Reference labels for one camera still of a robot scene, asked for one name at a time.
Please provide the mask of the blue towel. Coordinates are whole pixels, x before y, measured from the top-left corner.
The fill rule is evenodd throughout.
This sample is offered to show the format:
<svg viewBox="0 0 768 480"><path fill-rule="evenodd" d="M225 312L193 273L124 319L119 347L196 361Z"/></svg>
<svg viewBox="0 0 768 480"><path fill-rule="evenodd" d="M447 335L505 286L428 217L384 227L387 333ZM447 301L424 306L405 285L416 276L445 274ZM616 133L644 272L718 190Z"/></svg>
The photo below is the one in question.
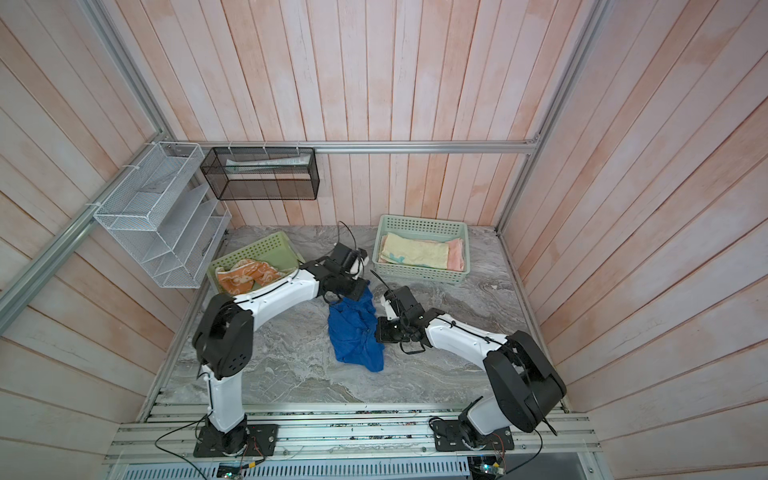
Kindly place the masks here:
<svg viewBox="0 0 768 480"><path fill-rule="evenodd" d="M365 288L359 300L342 298L329 306L328 334L336 360L370 372L384 368L384 345L376 340L378 321L373 295Z"/></svg>

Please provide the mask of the pale yellow teal towel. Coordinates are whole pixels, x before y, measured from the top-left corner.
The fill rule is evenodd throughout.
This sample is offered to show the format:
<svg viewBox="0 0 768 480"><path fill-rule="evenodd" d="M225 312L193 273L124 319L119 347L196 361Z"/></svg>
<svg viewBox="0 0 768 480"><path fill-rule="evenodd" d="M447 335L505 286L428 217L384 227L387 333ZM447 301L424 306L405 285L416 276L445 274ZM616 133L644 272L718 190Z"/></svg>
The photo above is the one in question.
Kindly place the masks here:
<svg viewBox="0 0 768 480"><path fill-rule="evenodd" d="M450 247L447 243L413 240L389 233L382 238L379 261L446 270L449 254Z"/></svg>

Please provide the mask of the pink towel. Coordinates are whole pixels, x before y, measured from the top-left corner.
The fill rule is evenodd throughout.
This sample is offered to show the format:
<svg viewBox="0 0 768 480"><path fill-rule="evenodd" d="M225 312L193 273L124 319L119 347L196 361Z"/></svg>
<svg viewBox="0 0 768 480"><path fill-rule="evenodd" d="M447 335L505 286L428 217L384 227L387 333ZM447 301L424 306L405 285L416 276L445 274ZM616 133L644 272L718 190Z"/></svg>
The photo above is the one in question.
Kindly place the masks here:
<svg viewBox="0 0 768 480"><path fill-rule="evenodd" d="M448 257L446 268L450 271L463 272L465 269L464 241L461 238L447 242Z"/></svg>

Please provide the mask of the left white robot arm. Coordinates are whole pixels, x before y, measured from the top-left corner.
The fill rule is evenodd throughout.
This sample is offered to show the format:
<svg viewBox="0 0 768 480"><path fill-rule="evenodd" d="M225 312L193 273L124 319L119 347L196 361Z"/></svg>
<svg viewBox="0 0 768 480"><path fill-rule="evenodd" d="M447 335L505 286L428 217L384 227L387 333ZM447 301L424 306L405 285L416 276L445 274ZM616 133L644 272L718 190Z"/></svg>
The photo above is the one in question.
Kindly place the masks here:
<svg viewBox="0 0 768 480"><path fill-rule="evenodd" d="M283 312L327 293L359 299L367 287L366 264L357 259L340 267L323 257L253 292L214 296L192 345L207 382L208 422L216 431L227 434L245 421L242 371L252 358L254 333Z"/></svg>

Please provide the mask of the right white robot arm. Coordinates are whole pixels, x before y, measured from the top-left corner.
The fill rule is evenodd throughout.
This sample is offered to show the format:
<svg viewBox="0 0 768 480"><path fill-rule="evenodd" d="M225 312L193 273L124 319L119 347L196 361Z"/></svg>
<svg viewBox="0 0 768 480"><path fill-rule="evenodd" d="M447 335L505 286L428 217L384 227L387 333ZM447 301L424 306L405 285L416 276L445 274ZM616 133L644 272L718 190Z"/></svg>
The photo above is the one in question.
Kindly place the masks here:
<svg viewBox="0 0 768 480"><path fill-rule="evenodd" d="M375 338L380 343L416 342L422 353L429 348L444 350L486 373L492 395L472 402L459 416L458 425L468 444L509 426L534 432L567 393L546 355L522 330L495 334L430 309L413 321L380 317Z"/></svg>

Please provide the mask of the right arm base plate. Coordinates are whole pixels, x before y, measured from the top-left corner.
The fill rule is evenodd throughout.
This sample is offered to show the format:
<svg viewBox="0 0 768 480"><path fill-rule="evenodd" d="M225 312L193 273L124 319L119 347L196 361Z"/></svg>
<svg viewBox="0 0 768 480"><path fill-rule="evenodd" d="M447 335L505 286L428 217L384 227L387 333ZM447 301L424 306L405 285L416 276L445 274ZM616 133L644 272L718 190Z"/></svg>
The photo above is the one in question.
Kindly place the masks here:
<svg viewBox="0 0 768 480"><path fill-rule="evenodd" d="M508 429L498 429L485 435L476 431L468 421L441 417L431 417L428 426L439 452L494 450L505 453L515 449Z"/></svg>

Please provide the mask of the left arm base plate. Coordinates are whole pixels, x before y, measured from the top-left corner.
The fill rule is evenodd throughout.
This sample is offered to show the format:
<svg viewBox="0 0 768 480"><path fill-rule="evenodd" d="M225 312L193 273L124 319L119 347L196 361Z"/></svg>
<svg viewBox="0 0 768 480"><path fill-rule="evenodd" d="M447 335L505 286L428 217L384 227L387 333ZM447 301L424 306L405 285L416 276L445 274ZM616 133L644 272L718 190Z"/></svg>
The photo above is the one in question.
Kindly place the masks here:
<svg viewBox="0 0 768 480"><path fill-rule="evenodd" d="M270 457L275 451L278 430L277 424L243 421L230 432L222 433L207 421L197 434L193 457Z"/></svg>

